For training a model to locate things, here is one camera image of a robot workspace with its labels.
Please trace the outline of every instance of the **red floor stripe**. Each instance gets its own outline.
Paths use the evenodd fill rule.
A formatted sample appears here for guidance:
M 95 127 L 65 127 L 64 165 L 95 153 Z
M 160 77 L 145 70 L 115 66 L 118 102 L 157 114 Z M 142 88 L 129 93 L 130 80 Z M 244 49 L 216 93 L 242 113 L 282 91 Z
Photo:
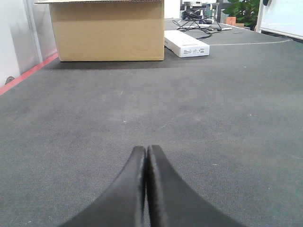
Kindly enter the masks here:
M 26 78 L 28 78 L 30 75 L 32 75 L 33 73 L 37 72 L 38 70 L 40 70 L 43 66 L 47 65 L 48 63 L 52 62 L 53 60 L 55 60 L 58 57 L 58 54 L 55 53 L 54 55 L 52 55 L 51 57 L 47 58 L 44 62 L 37 64 L 36 66 L 32 67 L 30 70 L 26 71 L 25 73 L 21 74 L 19 77 L 17 77 L 16 79 L 12 80 L 11 82 L 9 82 L 8 84 L 4 85 L 3 87 L 0 87 L 0 96 L 3 95 L 5 92 L 7 92 L 8 90 L 10 90 L 12 87 L 16 86 L 18 83 L 20 83 L 21 81 L 25 80 Z

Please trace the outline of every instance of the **whiteboard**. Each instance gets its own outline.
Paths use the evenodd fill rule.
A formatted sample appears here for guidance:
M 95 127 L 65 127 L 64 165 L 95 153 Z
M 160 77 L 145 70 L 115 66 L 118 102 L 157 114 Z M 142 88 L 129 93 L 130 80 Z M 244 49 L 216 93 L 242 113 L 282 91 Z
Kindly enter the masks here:
M 269 0 L 260 7 L 260 30 L 303 39 L 303 0 Z

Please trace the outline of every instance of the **green leaves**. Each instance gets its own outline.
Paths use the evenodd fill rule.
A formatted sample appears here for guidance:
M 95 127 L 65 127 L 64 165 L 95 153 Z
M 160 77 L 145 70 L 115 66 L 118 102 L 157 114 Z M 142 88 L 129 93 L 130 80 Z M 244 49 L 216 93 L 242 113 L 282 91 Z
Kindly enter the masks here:
M 228 0 L 231 6 L 223 11 L 230 17 L 236 17 L 237 23 L 244 23 L 245 26 L 254 28 L 257 24 L 259 12 L 259 0 Z

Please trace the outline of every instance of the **white wall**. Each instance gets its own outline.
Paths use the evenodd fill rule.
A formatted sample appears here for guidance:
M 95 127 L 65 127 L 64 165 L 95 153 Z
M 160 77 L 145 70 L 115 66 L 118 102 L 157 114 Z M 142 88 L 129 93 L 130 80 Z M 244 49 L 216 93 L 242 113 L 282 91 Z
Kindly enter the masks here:
M 257 31 L 303 39 L 303 0 L 270 0 L 260 3 Z
M 180 0 L 164 0 L 164 17 L 180 18 Z
M 0 87 L 56 52 L 49 10 L 33 3 L 1 1 Z

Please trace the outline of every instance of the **black device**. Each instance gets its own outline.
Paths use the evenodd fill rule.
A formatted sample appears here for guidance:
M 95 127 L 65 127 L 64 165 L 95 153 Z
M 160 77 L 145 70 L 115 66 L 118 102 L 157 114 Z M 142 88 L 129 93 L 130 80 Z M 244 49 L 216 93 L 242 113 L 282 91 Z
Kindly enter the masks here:
M 263 0 L 263 5 L 267 6 L 269 0 Z
M 200 9 L 185 10 L 181 14 L 181 19 L 182 20 L 201 19 L 200 12 L 201 12 Z

